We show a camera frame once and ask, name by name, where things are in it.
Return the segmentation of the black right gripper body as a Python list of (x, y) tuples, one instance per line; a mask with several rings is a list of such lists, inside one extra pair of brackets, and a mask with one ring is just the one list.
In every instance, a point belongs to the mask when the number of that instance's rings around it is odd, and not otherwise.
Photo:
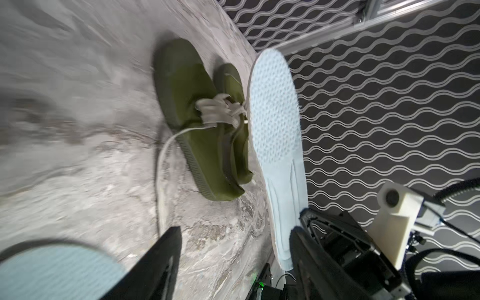
[(347, 213), (332, 215), (304, 209), (300, 228), (362, 288), (370, 300), (401, 300), (411, 292), (399, 271)]

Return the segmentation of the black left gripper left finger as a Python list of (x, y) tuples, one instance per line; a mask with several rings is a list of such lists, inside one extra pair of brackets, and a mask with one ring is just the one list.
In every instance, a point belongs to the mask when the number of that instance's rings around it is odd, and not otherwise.
[(170, 227), (104, 300), (171, 300), (180, 266), (182, 235)]

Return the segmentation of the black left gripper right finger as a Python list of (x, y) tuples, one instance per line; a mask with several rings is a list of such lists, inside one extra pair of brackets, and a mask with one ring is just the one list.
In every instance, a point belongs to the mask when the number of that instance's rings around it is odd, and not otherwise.
[(325, 249), (301, 227), (289, 237), (298, 300), (370, 300)]

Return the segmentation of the light blue insole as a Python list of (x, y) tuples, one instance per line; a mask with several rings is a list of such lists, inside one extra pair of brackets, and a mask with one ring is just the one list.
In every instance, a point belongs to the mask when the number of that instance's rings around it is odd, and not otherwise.
[(2, 300), (99, 300), (127, 271), (105, 252), (48, 244), (1, 261)]
[(300, 109), (285, 57), (267, 49), (256, 58), (248, 84), (252, 145), (266, 185), (272, 243), (280, 268), (293, 269), (290, 233), (308, 208)]

